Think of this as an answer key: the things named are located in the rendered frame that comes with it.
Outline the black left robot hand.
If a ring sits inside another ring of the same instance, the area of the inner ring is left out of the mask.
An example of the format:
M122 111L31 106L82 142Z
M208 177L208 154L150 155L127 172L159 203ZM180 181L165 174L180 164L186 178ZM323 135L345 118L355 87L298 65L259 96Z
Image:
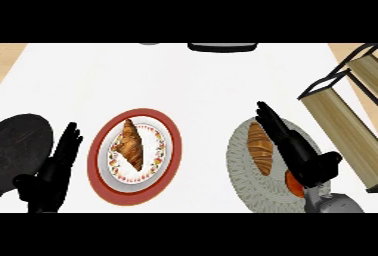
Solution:
M35 175L20 174L13 178L19 199L28 203L29 213L56 213L63 204L82 136L76 123L66 126L53 156L48 157Z

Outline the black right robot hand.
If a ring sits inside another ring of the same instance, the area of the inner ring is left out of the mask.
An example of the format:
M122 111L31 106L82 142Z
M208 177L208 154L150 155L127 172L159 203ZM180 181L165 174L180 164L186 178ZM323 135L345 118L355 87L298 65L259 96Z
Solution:
M285 125L279 115L262 102L256 102L255 120L273 141L286 167L298 183L313 188L338 175L342 156L330 151L318 154L302 135Z

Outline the grey woven round placemat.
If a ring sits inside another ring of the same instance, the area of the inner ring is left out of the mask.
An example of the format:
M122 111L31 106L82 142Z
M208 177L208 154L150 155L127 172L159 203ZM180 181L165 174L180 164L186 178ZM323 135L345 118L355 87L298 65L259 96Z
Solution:
M304 213L305 200L296 197L285 185L286 165L273 148L273 167L264 176L254 163L246 148L248 127L255 121L248 119L231 134L225 160L230 182L248 209L256 213Z

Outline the red round placemat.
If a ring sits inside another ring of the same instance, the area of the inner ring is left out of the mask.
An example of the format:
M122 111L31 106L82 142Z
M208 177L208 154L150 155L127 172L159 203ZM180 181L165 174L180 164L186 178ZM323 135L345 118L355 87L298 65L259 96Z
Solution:
M153 109L132 109L103 126L93 140L87 175L98 197L115 205L135 205L165 189L181 159L181 138L169 117Z

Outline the brown croissant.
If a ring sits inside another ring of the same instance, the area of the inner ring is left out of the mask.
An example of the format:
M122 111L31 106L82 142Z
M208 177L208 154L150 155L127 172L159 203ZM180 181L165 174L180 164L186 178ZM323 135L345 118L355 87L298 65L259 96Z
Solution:
M273 144L256 122L252 122L248 128L246 147L261 174L268 176L271 170Z
M122 138L116 146L116 152L122 155L137 171L143 166L143 145L135 126L129 119L124 122Z

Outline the dark round board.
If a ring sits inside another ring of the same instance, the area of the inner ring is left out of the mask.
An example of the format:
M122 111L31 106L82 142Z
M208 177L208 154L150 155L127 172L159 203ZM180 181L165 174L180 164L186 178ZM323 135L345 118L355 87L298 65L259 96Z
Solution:
M35 114L20 114L0 122L0 196L14 189L13 178L33 175L50 155L53 130Z

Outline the white floral plate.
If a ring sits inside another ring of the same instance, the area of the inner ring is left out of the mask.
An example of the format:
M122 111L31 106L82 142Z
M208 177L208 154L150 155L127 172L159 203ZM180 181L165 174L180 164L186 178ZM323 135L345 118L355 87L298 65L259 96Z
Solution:
M107 132L97 155L98 174L118 192L140 192L160 178L172 142L162 122L147 116L122 120Z

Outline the wooden tiered shelf black frame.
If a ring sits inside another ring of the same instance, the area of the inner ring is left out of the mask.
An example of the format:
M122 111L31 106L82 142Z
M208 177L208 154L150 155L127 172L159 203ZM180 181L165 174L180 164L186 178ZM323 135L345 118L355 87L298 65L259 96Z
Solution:
M318 126L354 170L367 193L378 193L378 137L332 89L348 77L378 106L378 43L361 44L329 74L298 96Z

